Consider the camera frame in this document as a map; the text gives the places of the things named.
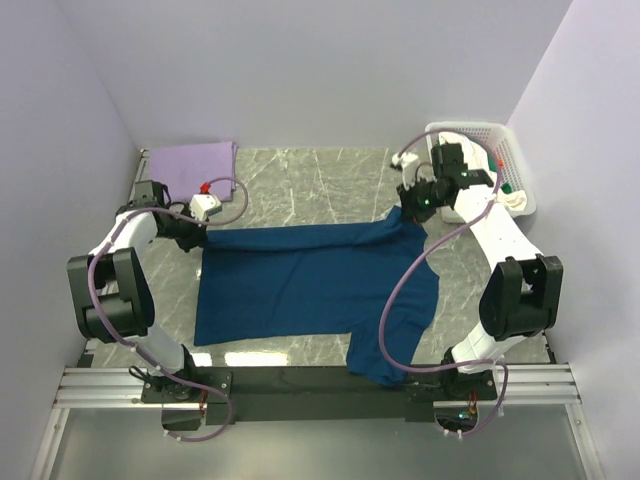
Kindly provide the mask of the blue t shirt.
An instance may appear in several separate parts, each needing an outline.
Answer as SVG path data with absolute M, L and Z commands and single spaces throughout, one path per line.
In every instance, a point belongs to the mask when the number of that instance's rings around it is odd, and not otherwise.
M 406 374 L 382 355 L 379 320 L 426 239 L 399 208 L 369 223 L 211 230 L 194 343 L 347 334 L 348 371 L 398 385 Z

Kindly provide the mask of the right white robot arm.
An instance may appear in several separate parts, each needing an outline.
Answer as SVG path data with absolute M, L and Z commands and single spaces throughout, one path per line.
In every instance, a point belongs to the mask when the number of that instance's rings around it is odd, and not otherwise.
M 420 175 L 419 157 L 403 149 L 391 165 L 402 174 L 397 191 L 401 213 L 424 222 L 449 207 L 463 220 L 455 235 L 469 230 L 491 275 L 478 306 L 479 320 L 445 354 L 439 371 L 444 395 L 460 399 L 513 346 L 556 323 L 564 268 L 546 256 L 516 225 L 502 190 L 502 171 L 488 153 L 469 161 L 473 144 L 441 143 L 430 152 L 432 179 Z

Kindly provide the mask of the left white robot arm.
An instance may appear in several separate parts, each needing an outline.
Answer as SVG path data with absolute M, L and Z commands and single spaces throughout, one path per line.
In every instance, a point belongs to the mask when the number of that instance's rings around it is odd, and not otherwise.
M 130 373 L 162 387 L 176 401 L 193 399 L 200 378 L 188 349 L 155 322 L 155 305 L 139 254 L 156 237 L 173 239 L 188 252 L 204 245 L 204 223 L 221 207 L 208 193 L 175 200 L 157 181 L 134 185 L 133 197 L 116 212 L 114 227 L 90 253 L 71 258 L 67 275 L 80 333 L 88 340 L 118 343 L 147 364 Z

